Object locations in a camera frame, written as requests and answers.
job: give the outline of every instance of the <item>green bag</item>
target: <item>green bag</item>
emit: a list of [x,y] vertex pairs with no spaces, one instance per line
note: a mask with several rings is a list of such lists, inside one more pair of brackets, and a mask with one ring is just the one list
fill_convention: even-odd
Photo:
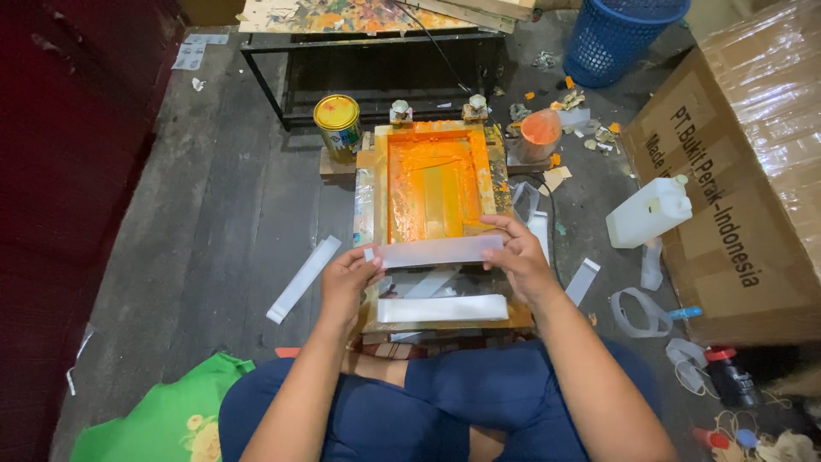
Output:
[[86,428],[71,462],[217,462],[222,398],[253,361],[217,353],[176,383],[159,384],[125,418]]

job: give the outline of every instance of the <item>white plastic bottle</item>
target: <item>white plastic bottle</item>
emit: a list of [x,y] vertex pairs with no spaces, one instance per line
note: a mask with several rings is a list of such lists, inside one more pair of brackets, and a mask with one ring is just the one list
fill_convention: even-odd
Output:
[[636,248],[693,216],[684,185],[687,177],[656,178],[642,187],[606,218],[610,244]]

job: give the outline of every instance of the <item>hand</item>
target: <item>hand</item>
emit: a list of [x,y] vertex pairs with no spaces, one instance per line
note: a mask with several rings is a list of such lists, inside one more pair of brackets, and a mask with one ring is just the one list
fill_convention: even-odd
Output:
[[497,229],[486,233],[502,235],[504,248],[488,249],[482,252],[484,268],[502,268],[510,281],[513,292],[531,310],[539,309],[556,294],[563,293],[548,261],[544,258],[539,239],[523,224],[513,218],[500,215],[485,215],[479,219],[484,224],[492,224]]
[[382,279],[385,269],[382,258],[365,261],[365,249],[376,247],[368,244],[341,254],[328,263],[322,272],[322,311],[319,323],[346,329],[349,334],[359,317],[360,297],[366,287]]

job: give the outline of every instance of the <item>red wall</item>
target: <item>red wall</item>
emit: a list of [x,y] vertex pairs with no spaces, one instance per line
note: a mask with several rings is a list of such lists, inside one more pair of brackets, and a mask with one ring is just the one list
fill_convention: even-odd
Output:
[[183,28],[173,0],[2,12],[0,460],[46,460]]

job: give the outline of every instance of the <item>blue plastic basket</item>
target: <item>blue plastic basket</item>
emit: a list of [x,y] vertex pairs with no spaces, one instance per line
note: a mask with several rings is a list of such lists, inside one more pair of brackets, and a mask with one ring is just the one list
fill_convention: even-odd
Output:
[[565,50],[564,71],[599,88],[621,78],[690,0],[584,0]]

